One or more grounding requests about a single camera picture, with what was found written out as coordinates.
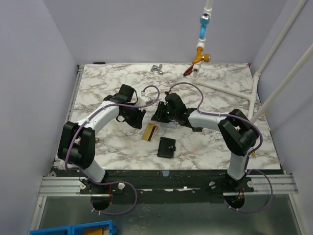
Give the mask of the gold credit card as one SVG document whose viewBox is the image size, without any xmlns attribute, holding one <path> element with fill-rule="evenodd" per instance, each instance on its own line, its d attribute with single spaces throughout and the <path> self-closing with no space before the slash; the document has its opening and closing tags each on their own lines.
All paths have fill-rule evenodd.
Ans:
<svg viewBox="0 0 313 235">
<path fill-rule="evenodd" d="M 148 123 L 145 131 L 143 132 L 142 139 L 151 142 L 157 130 L 158 130 L 157 125 L 153 123 Z"/>
</svg>

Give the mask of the black leather card holder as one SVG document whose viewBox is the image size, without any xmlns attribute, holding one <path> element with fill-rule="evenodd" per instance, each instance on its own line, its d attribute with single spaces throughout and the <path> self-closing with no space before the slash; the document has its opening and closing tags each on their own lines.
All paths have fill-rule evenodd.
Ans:
<svg viewBox="0 0 313 235">
<path fill-rule="evenodd" d="M 176 140 L 166 137 L 161 137 L 159 141 L 157 156 L 171 159 L 174 157 L 176 150 Z"/>
</svg>

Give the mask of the silver grey credit card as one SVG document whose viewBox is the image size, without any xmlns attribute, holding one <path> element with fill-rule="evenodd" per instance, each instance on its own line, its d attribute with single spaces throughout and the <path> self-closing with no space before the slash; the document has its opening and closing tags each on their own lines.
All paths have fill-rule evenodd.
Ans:
<svg viewBox="0 0 313 235">
<path fill-rule="evenodd" d="M 172 129 L 176 129 L 177 125 L 174 122 L 170 122 L 170 123 L 161 123 L 160 124 L 161 127 L 164 128 L 172 128 Z"/>
</svg>

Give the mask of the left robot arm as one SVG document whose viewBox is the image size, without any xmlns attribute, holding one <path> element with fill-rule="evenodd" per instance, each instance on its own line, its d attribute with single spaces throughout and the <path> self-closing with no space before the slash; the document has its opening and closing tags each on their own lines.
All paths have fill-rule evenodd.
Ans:
<svg viewBox="0 0 313 235">
<path fill-rule="evenodd" d="M 118 93 L 104 98 L 101 105 L 78 122 L 68 121 L 64 124 L 57 156 L 65 162 L 67 170 L 79 170 L 92 180 L 91 187 L 97 193 L 104 193 L 109 186 L 107 172 L 95 158 L 95 136 L 111 120 L 123 117 L 135 129 L 142 128 L 145 110 L 136 108 L 132 97 L 134 88 L 123 84 Z"/>
</svg>

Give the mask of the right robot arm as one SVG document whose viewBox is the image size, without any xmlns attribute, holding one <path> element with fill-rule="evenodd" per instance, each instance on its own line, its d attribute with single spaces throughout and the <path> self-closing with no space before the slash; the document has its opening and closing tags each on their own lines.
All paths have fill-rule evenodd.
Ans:
<svg viewBox="0 0 313 235">
<path fill-rule="evenodd" d="M 230 113 L 206 113 L 199 108 L 187 108 L 176 93 L 167 93 L 165 101 L 158 104 L 152 121 L 160 123 L 177 122 L 180 126 L 201 132 L 204 128 L 219 131 L 231 152 L 225 187 L 235 192 L 243 186 L 248 155 L 257 139 L 262 140 L 261 132 L 243 112 L 234 109 Z"/>
</svg>

